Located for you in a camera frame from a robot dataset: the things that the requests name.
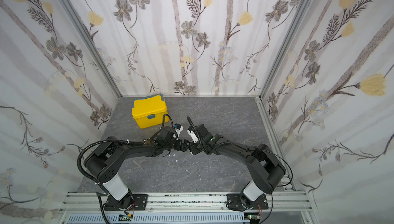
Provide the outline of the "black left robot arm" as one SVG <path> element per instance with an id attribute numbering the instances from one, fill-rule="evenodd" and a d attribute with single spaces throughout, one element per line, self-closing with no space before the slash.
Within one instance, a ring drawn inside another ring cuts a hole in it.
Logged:
<path id="1" fill-rule="evenodd" d="M 143 141 L 108 137 L 81 151 L 78 168 L 85 177 L 94 181 L 108 194 L 109 200 L 113 201 L 118 209 L 128 209 L 134 203 L 134 199 L 131 190 L 119 175 L 124 161 L 136 157 L 158 157 L 164 151 L 186 152 L 190 147 L 190 141 L 179 138 L 182 129 L 178 126 L 166 126 Z"/>

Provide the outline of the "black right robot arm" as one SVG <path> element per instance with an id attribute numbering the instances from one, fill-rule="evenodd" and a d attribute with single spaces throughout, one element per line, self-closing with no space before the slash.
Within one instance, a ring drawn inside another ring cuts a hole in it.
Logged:
<path id="1" fill-rule="evenodd" d="M 222 135 L 212 135 L 203 124 L 191 125 L 188 134 L 192 146 L 207 155 L 232 158 L 246 165 L 252 180 L 241 191 L 241 198 L 252 203 L 263 194 L 272 194 L 286 174 L 280 158 L 265 144 L 257 147 L 231 142 Z"/>

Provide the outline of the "yellow plastic storage box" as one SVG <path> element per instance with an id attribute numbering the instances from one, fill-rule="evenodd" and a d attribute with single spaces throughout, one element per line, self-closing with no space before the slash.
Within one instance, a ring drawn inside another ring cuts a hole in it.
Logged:
<path id="1" fill-rule="evenodd" d="M 140 98 L 133 102 L 132 117 L 141 129 L 162 124 L 165 114 L 168 114 L 168 109 L 162 94 Z"/>

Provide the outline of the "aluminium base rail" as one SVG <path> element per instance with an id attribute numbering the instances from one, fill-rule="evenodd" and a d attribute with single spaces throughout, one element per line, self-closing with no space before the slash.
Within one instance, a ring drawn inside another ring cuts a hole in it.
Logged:
<path id="1" fill-rule="evenodd" d="M 228 193 L 147 193 L 147 204 L 142 213 L 229 212 Z M 274 192 L 259 197 L 253 211 L 311 212 L 312 204 L 305 192 Z M 60 213 L 99 213 L 99 200 L 94 193 L 68 193 Z"/>

